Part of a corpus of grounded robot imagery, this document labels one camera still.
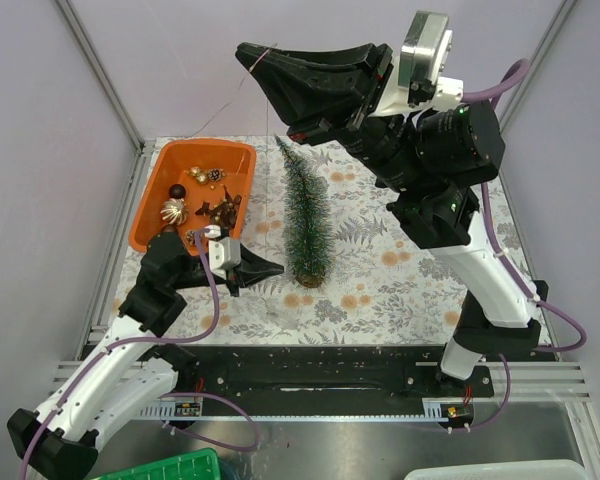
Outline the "orange plastic bin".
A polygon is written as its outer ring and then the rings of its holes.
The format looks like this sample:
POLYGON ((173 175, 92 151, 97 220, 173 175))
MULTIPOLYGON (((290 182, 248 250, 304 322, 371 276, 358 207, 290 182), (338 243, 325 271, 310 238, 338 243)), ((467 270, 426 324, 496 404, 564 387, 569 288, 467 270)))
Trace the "orange plastic bin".
POLYGON ((242 196, 237 224, 230 230, 233 238, 240 237, 253 184, 256 159, 254 147, 241 142, 198 138, 166 143, 157 157, 136 210, 129 233, 130 247, 140 253, 147 251, 151 238, 160 233, 166 225, 161 219, 160 211, 163 204, 169 200, 169 188, 177 183, 182 184, 187 191, 184 201, 188 206, 188 218, 177 227, 182 239, 185 239, 187 231, 198 230, 209 224, 208 217, 196 216, 195 211, 204 202, 209 202, 211 207, 217 205, 224 197, 223 187, 227 188, 232 197, 242 196), (186 174, 186 171, 194 166, 203 169, 223 169, 226 177, 216 183, 199 185, 186 174))

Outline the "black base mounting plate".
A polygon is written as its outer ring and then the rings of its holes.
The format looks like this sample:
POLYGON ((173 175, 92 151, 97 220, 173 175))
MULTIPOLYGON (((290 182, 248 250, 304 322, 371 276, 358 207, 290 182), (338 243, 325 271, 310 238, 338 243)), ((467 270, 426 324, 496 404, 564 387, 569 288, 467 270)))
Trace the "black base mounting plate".
POLYGON ((201 391, 204 399, 233 407, 248 401, 364 400, 397 398, 491 399, 487 367, 466 381, 445 379, 438 363, 442 349, 415 346, 163 346, 143 358, 173 364, 179 392, 201 391))

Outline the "green plastic crate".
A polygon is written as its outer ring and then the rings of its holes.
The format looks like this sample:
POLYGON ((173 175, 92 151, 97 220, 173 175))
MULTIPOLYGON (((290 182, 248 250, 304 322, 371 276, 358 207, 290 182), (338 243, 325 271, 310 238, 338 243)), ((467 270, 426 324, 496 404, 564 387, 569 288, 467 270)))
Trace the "green plastic crate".
POLYGON ((97 477, 97 480, 195 479, 221 479, 218 455, 215 450, 204 448, 97 477))

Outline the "small green christmas tree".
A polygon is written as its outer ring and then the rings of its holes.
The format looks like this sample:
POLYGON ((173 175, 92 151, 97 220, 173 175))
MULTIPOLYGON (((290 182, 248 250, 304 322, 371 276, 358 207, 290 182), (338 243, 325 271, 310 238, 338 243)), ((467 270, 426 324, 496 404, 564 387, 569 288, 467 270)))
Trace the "small green christmas tree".
POLYGON ((301 152, 275 138, 285 172, 284 249, 288 270, 305 288, 317 289, 333 266, 334 236, 326 181, 301 152))

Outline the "floral patterned table mat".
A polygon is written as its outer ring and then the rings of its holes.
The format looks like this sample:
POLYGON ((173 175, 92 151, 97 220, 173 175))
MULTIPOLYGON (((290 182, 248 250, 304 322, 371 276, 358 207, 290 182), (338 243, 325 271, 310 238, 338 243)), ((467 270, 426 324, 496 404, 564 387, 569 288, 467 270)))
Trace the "floral patterned table mat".
MULTIPOLYGON (((241 240, 265 259, 286 265, 285 178, 282 157, 271 136, 224 137, 257 152, 252 191, 241 240)), ((284 275, 270 278, 240 297, 219 288, 219 324, 209 344, 444 344, 459 319, 465 285, 443 262, 419 250, 401 231, 385 204, 393 192, 377 189, 374 177, 336 144, 293 147, 311 160, 326 180, 333 215, 335 254, 328 281, 307 289, 284 275)), ((489 186, 501 245, 529 275, 503 188, 489 186)), ((95 343, 135 283, 141 254, 125 246, 119 279, 112 287, 110 313, 91 327, 95 343)), ((167 333, 189 337, 211 323, 207 288, 181 291, 187 307, 167 333)))

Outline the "white plastic container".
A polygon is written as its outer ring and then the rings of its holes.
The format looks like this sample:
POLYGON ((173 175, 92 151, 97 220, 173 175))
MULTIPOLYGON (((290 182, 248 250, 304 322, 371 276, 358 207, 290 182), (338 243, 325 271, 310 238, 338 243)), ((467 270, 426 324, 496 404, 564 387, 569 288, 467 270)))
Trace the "white plastic container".
POLYGON ((591 476, 572 460, 535 460, 475 465, 417 469, 408 473, 405 480, 450 480, 450 479, 555 479, 587 480, 591 476))

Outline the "small gold ornament cluster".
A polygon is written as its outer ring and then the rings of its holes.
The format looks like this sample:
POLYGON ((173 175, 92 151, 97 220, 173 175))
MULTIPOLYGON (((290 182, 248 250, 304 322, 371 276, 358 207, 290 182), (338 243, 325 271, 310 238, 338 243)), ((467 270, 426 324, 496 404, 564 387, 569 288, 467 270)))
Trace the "small gold ornament cluster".
POLYGON ((196 181, 199 185, 216 183, 226 177, 226 173, 220 168, 203 169, 201 167, 191 167, 186 171, 186 174, 196 181))

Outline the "frosted pine cone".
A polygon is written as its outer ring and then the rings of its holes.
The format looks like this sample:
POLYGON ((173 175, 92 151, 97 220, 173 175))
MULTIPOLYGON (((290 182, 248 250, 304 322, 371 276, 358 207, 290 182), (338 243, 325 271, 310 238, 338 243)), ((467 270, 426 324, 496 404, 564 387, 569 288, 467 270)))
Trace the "frosted pine cone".
POLYGON ((199 230, 189 230, 185 234, 185 240, 191 247, 203 244, 203 233, 199 230))

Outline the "gold striped bauble ornament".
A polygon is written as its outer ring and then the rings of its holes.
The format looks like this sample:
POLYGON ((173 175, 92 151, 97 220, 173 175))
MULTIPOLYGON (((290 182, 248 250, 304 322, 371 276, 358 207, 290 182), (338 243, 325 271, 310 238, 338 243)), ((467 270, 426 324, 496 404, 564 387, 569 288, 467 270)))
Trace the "gold striped bauble ornament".
POLYGON ((188 218, 188 206, 183 199, 170 198, 163 204, 160 216, 169 225, 182 225, 188 218))

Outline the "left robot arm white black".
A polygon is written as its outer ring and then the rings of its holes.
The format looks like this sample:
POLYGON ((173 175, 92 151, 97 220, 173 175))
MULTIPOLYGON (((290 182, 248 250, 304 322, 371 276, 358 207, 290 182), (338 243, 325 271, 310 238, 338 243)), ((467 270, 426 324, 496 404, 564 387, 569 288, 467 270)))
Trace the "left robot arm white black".
POLYGON ((185 346, 209 337, 220 317, 219 286, 232 296, 283 273, 226 230, 207 226, 193 234, 191 254, 172 228, 155 235, 141 260, 136 283, 103 338, 74 373, 35 410, 16 410, 7 430, 21 459, 20 478, 30 471, 46 479, 83 479, 107 434, 117 432, 141 408, 164 394, 185 395, 197 382, 185 346), (207 288, 212 320, 201 333, 167 332, 187 302, 181 290, 207 288))

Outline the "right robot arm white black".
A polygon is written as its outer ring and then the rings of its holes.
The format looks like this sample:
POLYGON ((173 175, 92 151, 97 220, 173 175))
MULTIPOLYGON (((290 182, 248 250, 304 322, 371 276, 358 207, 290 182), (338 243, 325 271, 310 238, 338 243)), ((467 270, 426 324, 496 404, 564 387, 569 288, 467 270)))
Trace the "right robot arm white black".
POLYGON ((399 71, 385 44, 302 52, 245 42, 235 56, 294 142, 339 143, 375 175, 378 187, 397 193, 388 210, 407 237, 466 285, 459 322, 434 373, 442 393, 466 389, 484 356, 537 347, 548 285, 524 278, 496 252, 486 204, 473 190, 498 175, 505 151, 488 101, 449 109, 417 104, 378 115, 399 71))

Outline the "brown leaf decoration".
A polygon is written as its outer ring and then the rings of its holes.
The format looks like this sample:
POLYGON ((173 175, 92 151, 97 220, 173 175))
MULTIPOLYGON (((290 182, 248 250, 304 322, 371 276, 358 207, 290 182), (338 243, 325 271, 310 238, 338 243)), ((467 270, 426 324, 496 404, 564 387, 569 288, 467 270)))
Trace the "brown leaf decoration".
POLYGON ((232 197, 227 188, 224 189, 224 197, 221 201, 211 207, 209 202, 204 202, 202 206, 195 211, 196 216, 206 216, 211 225, 217 225, 221 228, 233 229, 237 224, 238 210, 242 203, 242 196, 232 197))

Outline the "dark brown bauble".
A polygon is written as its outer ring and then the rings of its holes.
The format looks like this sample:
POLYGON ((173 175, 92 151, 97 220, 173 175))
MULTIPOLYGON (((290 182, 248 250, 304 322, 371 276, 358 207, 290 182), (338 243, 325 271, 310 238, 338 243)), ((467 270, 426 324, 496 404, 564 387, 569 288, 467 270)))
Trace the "dark brown bauble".
POLYGON ((173 198, 173 199, 183 199, 186 197, 186 188, 182 185, 182 184, 173 184, 170 188, 169 188, 169 197, 173 198))
POLYGON ((161 229, 161 233, 175 233, 175 234, 178 234, 178 229, 174 225, 165 225, 161 229))

